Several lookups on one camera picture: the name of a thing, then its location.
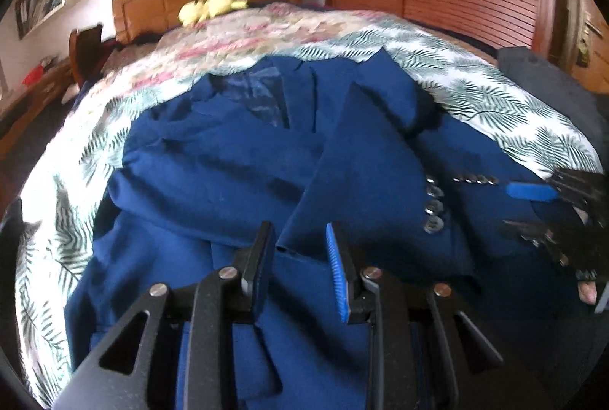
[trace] metal screw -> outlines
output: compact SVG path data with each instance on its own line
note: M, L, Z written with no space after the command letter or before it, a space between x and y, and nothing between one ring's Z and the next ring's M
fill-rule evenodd
M453 293L453 289L446 283L436 283L434 285L434 293L439 297L446 299L451 296L451 294Z
M376 266L368 266L363 270L363 277L369 280L377 280L383 276L383 270Z
M218 273L218 275L223 280L232 280L233 278L236 278L239 275L239 271L237 271L236 267L228 266L223 267Z
M169 288L167 288L167 285L164 283L155 283L150 287L150 294L153 297L162 297L163 295L165 295L167 293L167 291L169 290Z

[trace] door handle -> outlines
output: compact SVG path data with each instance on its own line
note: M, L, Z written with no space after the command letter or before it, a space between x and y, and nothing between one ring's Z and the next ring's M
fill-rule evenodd
M592 22L590 22L590 20L586 20L585 26L588 29L590 29L592 32L594 32L598 37L600 37L601 39L603 38L602 31L597 26L595 26Z

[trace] bedspread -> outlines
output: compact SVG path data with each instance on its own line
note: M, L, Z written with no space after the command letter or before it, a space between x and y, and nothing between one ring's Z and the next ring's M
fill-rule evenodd
M539 176L555 167L602 171L566 117L485 61L405 20L273 4L208 21L98 82L24 186L16 310L24 372L41 404L51 406L71 375L63 309L91 257L96 211L110 174L121 167L131 122L205 73L239 72L270 53L361 61L381 47L452 116Z

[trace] blue suit jacket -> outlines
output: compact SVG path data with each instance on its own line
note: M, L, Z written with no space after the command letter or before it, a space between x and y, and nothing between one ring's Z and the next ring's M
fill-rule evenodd
M499 185L455 182L463 173ZM434 234L427 175L445 193ZM235 328L239 398L249 409L363 408L367 332L340 324L324 247L325 224L340 221L370 263L456 285L552 388L556 319L587 311L572 275L499 227L580 221L565 203L509 197L511 180L541 181L440 110L383 49L360 64L268 57L231 82L205 76L132 125L66 307L74 364L151 284L198 282L266 219L279 249L259 322Z

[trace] dark gray cloth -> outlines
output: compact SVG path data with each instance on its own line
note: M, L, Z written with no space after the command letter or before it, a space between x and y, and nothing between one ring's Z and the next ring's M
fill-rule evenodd
M596 108L607 123L609 123L609 94L596 95Z
M603 168L609 168L609 122L599 110L603 100L598 95L523 46L501 48L497 59L506 77L570 118L598 153Z

